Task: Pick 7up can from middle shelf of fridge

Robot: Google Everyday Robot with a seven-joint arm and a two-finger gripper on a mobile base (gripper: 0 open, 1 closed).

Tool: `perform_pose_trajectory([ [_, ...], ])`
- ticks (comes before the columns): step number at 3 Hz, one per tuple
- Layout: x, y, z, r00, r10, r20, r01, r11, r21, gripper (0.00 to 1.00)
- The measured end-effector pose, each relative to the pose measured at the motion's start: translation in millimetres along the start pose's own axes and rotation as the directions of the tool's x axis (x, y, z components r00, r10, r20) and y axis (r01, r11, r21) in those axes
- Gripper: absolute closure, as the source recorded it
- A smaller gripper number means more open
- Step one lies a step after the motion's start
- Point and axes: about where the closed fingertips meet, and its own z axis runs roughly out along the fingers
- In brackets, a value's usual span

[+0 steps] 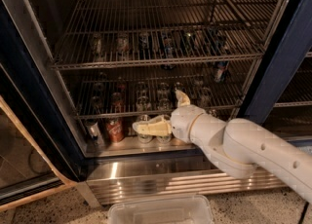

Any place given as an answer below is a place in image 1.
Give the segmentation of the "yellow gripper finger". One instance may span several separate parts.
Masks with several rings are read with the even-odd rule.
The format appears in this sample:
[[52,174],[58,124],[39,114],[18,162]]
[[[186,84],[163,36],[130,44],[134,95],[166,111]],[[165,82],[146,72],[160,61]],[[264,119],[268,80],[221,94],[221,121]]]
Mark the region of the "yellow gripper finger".
[[144,135],[166,136],[172,133],[170,120],[166,120],[164,115],[159,115],[149,121],[137,121],[133,123],[133,129]]
[[187,106],[190,104],[190,99],[189,99],[188,95],[186,93],[184,93],[183,91],[176,90],[175,96],[177,99],[177,106],[178,107]]

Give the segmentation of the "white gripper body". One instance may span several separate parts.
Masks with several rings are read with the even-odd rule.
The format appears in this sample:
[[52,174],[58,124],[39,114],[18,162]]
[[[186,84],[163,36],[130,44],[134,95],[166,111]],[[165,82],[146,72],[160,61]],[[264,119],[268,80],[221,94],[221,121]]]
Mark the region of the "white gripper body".
[[185,142],[190,143],[190,131],[196,119],[206,111],[195,105],[185,105],[177,108],[171,116],[173,135]]

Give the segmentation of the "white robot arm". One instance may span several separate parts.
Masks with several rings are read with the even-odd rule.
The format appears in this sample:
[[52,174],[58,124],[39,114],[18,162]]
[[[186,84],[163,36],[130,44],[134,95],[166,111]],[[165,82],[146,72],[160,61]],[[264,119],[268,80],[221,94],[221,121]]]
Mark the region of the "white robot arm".
[[224,122],[190,103],[188,95],[175,92],[177,109],[171,118],[159,115],[133,123],[144,135],[167,136],[198,146],[221,171],[245,179],[262,167],[312,204],[312,156],[262,126],[246,120]]

